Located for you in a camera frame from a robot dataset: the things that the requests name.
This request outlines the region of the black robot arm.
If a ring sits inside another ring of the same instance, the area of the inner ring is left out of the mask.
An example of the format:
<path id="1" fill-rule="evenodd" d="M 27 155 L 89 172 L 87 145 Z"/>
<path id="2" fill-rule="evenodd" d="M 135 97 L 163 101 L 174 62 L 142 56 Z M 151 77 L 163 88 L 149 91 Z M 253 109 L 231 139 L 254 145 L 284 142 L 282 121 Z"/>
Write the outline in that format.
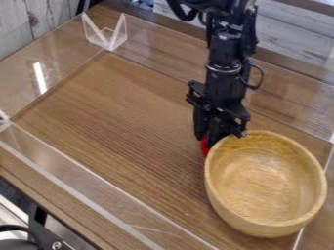
<path id="1" fill-rule="evenodd" d="M 225 137 L 246 135 L 252 115 L 244 106 L 257 49 L 256 0 L 166 0 L 182 21 L 206 26 L 209 60 L 203 82 L 189 82 L 187 102 L 194 106 L 195 137 L 206 149 Z"/>

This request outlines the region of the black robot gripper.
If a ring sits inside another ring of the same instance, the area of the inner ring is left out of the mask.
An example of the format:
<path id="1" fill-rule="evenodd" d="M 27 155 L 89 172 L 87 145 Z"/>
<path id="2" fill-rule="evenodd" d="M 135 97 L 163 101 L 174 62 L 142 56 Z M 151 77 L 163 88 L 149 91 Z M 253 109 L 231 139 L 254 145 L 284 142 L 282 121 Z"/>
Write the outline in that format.
<path id="1" fill-rule="evenodd" d="M 194 106 L 195 137 L 206 135 L 206 147 L 229 135 L 242 137 L 252 115 L 244 106 L 250 70 L 240 64 L 234 67 L 206 65 L 206 80 L 189 82 L 187 102 Z"/>

